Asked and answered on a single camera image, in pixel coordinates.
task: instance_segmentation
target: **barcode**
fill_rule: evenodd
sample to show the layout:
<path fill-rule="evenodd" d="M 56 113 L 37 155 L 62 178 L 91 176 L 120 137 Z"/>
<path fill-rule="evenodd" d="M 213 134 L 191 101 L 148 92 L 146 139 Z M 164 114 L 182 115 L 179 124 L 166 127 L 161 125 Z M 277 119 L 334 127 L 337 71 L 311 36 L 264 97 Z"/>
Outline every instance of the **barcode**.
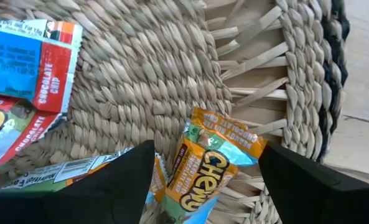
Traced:
<path fill-rule="evenodd" d="M 81 172 L 85 172 L 88 169 L 88 166 L 90 166 L 92 162 L 93 162 L 93 159 L 83 159 L 80 161 L 68 162 L 60 174 L 63 175 L 69 172 L 76 172 L 78 170 L 80 170 Z"/>

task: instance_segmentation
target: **woven basket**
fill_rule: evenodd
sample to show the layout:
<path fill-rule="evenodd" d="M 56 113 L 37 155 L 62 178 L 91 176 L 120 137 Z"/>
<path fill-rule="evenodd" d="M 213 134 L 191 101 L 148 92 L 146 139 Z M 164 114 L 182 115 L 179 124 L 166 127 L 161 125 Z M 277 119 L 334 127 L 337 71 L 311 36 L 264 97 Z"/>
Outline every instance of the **woven basket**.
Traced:
<path fill-rule="evenodd" d="M 0 183 L 146 139 L 170 170 L 193 106 L 314 160 L 329 149 L 347 77 L 343 0 L 0 0 L 0 17 L 85 28 L 69 122 L 2 166 Z M 208 222 L 280 222 L 257 167 L 222 191 Z"/>

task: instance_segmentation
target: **wicker basket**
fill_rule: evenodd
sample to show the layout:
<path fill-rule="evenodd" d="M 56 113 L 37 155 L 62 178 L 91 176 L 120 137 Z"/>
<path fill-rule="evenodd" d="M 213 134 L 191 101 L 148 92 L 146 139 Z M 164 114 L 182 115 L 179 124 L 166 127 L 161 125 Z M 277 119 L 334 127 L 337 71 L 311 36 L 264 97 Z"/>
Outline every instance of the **wicker basket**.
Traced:
<path fill-rule="evenodd" d="M 146 139 L 170 169 L 193 106 L 314 160 L 329 149 L 347 77 L 343 0 L 0 0 L 0 17 L 85 28 L 70 121 L 2 166 L 0 183 Z M 223 190 L 208 222 L 280 222 L 257 167 Z"/>

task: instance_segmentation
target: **basket weave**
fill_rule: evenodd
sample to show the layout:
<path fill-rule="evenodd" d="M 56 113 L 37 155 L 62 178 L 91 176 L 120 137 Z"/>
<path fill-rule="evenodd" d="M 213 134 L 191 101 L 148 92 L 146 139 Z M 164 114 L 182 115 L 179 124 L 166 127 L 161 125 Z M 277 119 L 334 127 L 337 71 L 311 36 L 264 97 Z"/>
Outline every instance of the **basket weave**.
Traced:
<path fill-rule="evenodd" d="M 0 0 L 0 17 L 85 28 L 70 121 L 2 166 L 0 183 L 146 139 L 169 170 L 193 106 L 314 160 L 329 149 L 347 77 L 343 0 Z M 223 189 L 208 222 L 280 222 L 257 167 Z"/>

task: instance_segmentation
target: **wooden floor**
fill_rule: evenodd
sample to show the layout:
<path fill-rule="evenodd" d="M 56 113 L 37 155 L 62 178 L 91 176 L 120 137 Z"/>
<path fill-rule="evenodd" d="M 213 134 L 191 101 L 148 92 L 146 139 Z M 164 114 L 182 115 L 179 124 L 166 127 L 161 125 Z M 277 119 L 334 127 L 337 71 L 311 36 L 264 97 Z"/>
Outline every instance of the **wooden floor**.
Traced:
<path fill-rule="evenodd" d="M 349 78 L 339 128 L 326 163 L 369 173 L 369 0 L 346 0 Z"/>

